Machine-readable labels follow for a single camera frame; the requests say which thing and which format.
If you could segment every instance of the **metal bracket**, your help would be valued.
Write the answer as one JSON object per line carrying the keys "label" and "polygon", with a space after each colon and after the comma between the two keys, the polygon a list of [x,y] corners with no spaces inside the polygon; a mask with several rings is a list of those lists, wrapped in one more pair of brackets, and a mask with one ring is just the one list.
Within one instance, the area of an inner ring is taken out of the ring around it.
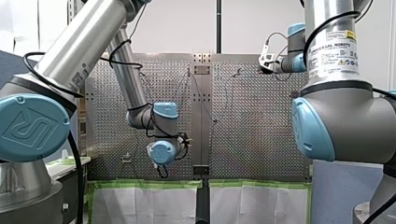
{"label": "metal bracket", "polygon": [[194,165],[192,170],[195,175],[209,175],[209,165]]}
{"label": "metal bracket", "polygon": [[195,75],[210,75],[210,66],[206,65],[195,65],[194,66]]}

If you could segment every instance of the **gray wall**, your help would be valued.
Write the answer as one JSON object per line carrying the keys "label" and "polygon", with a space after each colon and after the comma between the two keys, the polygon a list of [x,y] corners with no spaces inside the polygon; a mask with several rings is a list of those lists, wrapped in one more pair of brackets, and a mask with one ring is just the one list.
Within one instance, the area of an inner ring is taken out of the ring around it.
{"label": "gray wall", "polygon": [[312,224],[351,224],[352,209],[370,201],[382,168],[314,161]]}

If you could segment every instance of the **metal pole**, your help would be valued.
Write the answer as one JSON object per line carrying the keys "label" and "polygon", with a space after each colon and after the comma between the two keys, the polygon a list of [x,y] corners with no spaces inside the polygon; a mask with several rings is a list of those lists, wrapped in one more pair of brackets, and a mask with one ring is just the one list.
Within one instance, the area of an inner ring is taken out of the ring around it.
{"label": "metal pole", "polygon": [[221,54],[221,0],[218,0],[217,10],[217,53]]}
{"label": "metal pole", "polygon": [[37,73],[78,91],[127,20],[121,0],[89,1],[35,66]]}

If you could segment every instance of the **black bracket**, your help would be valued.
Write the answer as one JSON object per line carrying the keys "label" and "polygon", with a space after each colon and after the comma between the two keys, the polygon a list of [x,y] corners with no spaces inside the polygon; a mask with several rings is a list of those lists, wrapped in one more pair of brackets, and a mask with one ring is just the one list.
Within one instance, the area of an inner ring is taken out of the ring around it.
{"label": "black bracket", "polygon": [[194,165],[192,170],[195,175],[209,175],[208,165]]}

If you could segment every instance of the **white paper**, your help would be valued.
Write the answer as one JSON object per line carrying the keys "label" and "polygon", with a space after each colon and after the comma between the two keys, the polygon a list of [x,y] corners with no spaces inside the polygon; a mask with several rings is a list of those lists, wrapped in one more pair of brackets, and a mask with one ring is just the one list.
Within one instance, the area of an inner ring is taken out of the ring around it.
{"label": "white paper", "polygon": [[210,189],[210,220],[224,224],[305,224],[306,189]]}
{"label": "white paper", "polygon": [[242,188],[210,189],[210,222],[238,224]]}
{"label": "white paper", "polygon": [[48,51],[67,27],[67,0],[38,0],[39,50]]}
{"label": "white paper", "polygon": [[194,224],[196,189],[98,189],[93,224]]}
{"label": "white paper", "polygon": [[0,50],[14,51],[14,28],[10,0],[0,0]]}
{"label": "white paper", "polygon": [[276,224],[306,223],[308,192],[305,189],[279,189],[276,202]]}
{"label": "white paper", "polygon": [[11,12],[15,36],[14,53],[38,51],[37,0],[12,0]]}

